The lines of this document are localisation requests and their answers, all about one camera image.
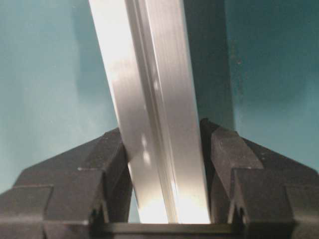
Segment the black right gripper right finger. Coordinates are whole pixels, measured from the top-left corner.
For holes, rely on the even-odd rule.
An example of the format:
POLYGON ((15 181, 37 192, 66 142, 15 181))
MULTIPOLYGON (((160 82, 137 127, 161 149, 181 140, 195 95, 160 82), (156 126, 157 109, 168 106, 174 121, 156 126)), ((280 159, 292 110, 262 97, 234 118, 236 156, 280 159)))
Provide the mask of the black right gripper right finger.
POLYGON ((211 221, 247 239, 316 239, 319 174, 208 119, 200 133, 211 221))

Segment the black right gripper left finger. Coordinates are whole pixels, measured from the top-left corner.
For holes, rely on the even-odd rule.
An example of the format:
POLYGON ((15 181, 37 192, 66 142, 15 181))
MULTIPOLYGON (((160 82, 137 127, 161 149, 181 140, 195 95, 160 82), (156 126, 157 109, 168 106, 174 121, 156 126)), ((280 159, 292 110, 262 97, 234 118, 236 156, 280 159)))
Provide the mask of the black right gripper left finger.
POLYGON ((88 239, 129 218, 132 183, 120 131, 24 169, 0 195, 3 239, 88 239))

